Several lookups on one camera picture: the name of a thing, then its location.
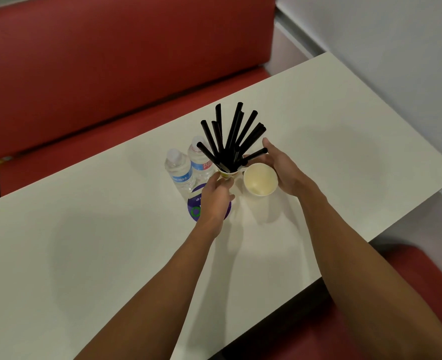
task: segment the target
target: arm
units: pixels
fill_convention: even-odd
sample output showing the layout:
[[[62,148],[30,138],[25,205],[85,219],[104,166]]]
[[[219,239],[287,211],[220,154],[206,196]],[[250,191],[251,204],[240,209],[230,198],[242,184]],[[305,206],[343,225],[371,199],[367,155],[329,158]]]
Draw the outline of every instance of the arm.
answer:
[[[318,186],[267,139],[279,185],[298,197],[319,269],[357,343],[376,359],[442,359],[442,324],[421,296],[354,231]]]
[[[77,355],[88,359],[169,359],[209,248],[221,231],[233,180],[216,173],[202,193],[201,216],[169,262]]]

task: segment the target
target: clear plastic bottle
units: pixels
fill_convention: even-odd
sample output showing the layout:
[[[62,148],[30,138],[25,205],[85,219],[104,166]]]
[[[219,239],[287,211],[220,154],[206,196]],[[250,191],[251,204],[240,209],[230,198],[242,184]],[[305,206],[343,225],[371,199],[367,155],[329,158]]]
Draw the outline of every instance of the clear plastic bottle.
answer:
[[[164,162],[164,167],[182,196],[188,196],[193,191],[196,180],[187,155],[177,149],[170,149]]]
[[[209,177],[214,174],[214,165],[206,155],[197,147],[197,143],[202,142],[205,146],[206,140],[202,136],[194,136],[188,149],[188,157],[191,160],[193,173],[198,183],[206,183]]]

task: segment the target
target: round purple sticker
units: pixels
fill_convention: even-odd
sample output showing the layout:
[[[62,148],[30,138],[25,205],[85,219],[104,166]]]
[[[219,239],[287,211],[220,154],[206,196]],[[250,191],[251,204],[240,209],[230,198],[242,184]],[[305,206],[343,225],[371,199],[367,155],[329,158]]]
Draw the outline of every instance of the round purple sticker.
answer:
[[[194,188],[193,192],[200,190],[204,186],[206,186],[206,183],[203,183],[203,184],[197,186],[196,188]],[[189,215],[191,215],[191,217],[196,222],[199,219],[199,216],[201,215],[201,195],[202,195],[202,192],[199,193],[197,196],[188,199]],[[226,217],[228,217],[230,211],[231,211],[231,202],[229,202],[228,211],[226,211],[226,216],[224,216],[224,219],[226,219]]]

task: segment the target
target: white bottle cap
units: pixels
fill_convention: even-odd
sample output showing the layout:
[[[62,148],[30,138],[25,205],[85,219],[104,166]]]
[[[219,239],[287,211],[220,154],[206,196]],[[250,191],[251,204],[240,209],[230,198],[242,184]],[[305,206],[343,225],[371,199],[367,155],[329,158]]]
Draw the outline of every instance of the white bottle cap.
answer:
[[[182,159],[182,154],[179,150],[172,148],[168,151],[168,160],[171,163],[179,164]]]
[[[206,140],[204,139],[204,136],[198,135],[198,136],[194,136],[193,138],[193,142],[191,143],[193,150],[195,152],[200,152],[201,150],[197,147],[197,143],[202,142],[204,144],[204,146],[206,146]]]

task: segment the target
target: bundle of black straws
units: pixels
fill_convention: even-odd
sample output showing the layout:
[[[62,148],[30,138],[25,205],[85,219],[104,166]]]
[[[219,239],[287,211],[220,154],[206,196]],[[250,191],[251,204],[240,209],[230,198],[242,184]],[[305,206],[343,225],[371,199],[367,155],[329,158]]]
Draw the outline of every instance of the bundle of black straws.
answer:
[[[207,141],[211,146],[212,153],[204,146],[203,143],[199,142],[197,147],[208,157],[216,166],[226,173],[237,172],[241,166],[248,163],[249,160],[254,159],[262,154],[267,153],[267,149],[263,148],[258,150],[247,157],[243,157],[243,154],[261,137],[262,134],[266,132],[266,128],[263,124],[258,123],[253,131],[248,135],[248,137],[242,141],[246,136],[249,128],[254,122],[257,116],[257,111],[253,111],[251,116],[249,116],[246,125],[239,134],[241,128],[242,118],[244,117],[244,112],[241,111],[242,102],[238,102],[236,107],[236,112],[234,113],[234,118],[232,119],[231,128],[229,130],[228,140],[226,145],[223,146],[222,138],[222,119],[221,119],[221,104],[216,105],[216,121],[212,121],[214,136],[218,142],[218,146],[214,143],[213,136],[207,126],[206,120],[201,121],[204,133],[206,134]]]

